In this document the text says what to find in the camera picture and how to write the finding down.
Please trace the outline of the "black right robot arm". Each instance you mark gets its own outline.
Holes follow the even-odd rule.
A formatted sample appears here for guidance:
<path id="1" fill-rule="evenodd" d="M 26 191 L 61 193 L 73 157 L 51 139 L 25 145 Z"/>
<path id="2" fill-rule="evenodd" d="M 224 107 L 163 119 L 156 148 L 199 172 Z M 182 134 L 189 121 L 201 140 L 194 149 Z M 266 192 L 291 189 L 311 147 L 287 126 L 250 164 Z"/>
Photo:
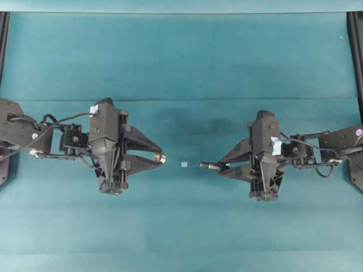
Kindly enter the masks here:
<path id="1" fill-rule="evenodd" d="M 258 121 L 250 126 L 250 137 L 239 142 L 215 168 L 223 177 L 248 182 L 250 198 L 266 202 L 278 199 L 287 166 L 333 171 L 344 161 L 348 162 L 351 183 L 362 190 L 360 126 L 284 138 L 275 122 L 264 125 Z"/>

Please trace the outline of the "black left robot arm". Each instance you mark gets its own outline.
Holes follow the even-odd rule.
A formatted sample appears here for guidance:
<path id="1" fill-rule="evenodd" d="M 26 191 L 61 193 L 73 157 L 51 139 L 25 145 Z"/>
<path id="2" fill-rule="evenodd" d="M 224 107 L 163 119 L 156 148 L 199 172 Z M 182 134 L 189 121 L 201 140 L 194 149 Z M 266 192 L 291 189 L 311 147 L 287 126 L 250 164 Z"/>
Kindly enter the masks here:
<path id="1" fill-rule="evenodd" d="M 46 114 L 37 122 L 23 113 L 17 102 L 1 100 L 1 184 L 9 177 L 10 158 L 28 152 L 40 159 L 76 160 L 95 171 L 101 193 L 119 195 L 127 190 L 127 177 L 162 166 L 163 150 L 127 123 L 128 112 L 111 98 L 98 101 L 86 114 L 87 133 L 70 124 L 74 116 L 56 119 Z"/>

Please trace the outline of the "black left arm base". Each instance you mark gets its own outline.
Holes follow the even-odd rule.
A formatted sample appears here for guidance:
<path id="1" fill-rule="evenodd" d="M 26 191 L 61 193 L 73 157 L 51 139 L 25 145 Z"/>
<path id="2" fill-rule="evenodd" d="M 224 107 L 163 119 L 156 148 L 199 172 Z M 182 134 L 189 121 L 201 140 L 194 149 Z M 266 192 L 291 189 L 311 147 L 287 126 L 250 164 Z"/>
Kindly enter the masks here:
<path id="1" fill-rule="evenodd" d="M 1 11 L 1 83 L 3 78 L 5 54 L 7 46 L 7 38 L 9 32 L 11 12 Z M 1 97 L 1 128 L 4 120 L 3 115 L 5 114 L 5 109 L 7 101 Z M 1 138 L 1 188 L 7 184 L 7 180 L 10 175 L 10 154 L 12 144 Z"/>

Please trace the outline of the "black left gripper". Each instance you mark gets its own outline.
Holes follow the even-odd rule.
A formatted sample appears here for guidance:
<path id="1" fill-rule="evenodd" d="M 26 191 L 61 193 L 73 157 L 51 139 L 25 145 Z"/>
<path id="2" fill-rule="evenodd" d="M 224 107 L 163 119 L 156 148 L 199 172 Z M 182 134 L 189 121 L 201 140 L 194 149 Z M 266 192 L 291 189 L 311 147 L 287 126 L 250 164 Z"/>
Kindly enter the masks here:
<path id="1" fill-rule="evenodd" d="M 129 188 L 127 175 L 148 171 L 163 165 L 138 155 L 127 155 L 127 150 L 161 152 L 162 149 L 134 126 L 127 124 L 128 112 L 118 116 L 118 140 L 99 140 L 96 145 L 96 176 L 101 193 L 119 195 Z"/>

